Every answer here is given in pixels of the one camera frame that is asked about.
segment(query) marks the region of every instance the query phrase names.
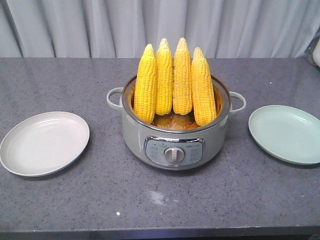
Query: curtain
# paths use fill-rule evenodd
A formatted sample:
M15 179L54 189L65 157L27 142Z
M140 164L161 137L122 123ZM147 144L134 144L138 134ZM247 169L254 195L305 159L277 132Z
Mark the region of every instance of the curtain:
M295 58L320 0L0 0L0 57L140 58L185 37L207 58Z

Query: stainless steel pot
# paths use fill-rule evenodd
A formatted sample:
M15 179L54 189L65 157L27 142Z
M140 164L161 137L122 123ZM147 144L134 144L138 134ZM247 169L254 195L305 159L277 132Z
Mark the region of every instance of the stainless steel pot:
M136 77L127 85L110 90L106 101L122 114L122 133L129 149L140 160L156 168L186 170L196 168L211 160L225 142L228 117L246 108L246 99L237 92L228 91L217 78L211 77L219 113L210 124L191 130L169 130L140 120L133 111ZM119 105L110 97L121 93ZM231 97L242 102L242 107L232 109Z

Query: control panel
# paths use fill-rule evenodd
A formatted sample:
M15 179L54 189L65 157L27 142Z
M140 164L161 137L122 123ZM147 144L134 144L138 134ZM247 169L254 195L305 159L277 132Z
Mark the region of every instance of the control panel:
M204 151L202 138L173 139L148 136L144 153L154 163L165 166L184 166L198 162Z

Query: silver knob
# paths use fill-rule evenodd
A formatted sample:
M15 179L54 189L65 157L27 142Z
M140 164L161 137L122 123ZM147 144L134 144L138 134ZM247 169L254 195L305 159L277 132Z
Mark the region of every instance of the silver knob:
M179 147L169 147L164 151L164 157L170 163L178 163L185 158L185 152Z

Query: gray countertop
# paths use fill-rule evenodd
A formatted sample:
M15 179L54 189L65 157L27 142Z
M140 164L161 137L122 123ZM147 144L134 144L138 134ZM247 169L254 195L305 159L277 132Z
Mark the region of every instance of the gray countertop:
M0 166L0 239L320 233L320 166L270 156L248 129L250 114L265 105L319 119L319 69L304 58L209 63L230 91L245 96L247 108L230 119L214 159L168 171L133 155L120 114L105 100L136 74L138 59L0 58L1 140L26 118L52 111L77 114L90 128L82 155L57 173L21 177Z

